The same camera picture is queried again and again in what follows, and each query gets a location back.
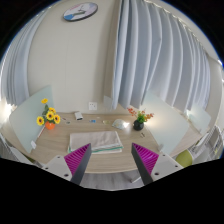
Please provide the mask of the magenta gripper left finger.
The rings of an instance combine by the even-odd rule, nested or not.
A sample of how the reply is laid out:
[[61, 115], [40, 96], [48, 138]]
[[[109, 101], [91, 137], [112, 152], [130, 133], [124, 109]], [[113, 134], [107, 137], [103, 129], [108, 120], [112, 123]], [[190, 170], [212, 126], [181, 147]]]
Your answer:
[[64, 157], [65, 162], [72, 174], [71, 181], [76, 185], [79, 185], [82, 181], [91, 154], [91, 145], [87, 144]]

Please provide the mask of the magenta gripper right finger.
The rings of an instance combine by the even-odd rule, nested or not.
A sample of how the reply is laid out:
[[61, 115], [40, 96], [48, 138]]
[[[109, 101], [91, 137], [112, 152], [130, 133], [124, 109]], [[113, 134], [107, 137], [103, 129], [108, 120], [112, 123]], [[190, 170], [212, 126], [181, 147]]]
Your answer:
[[145, 185], [152, 183], [151, 173], [159, 155], [136, 143], [132, 144], [131, 153], [143, 183]]

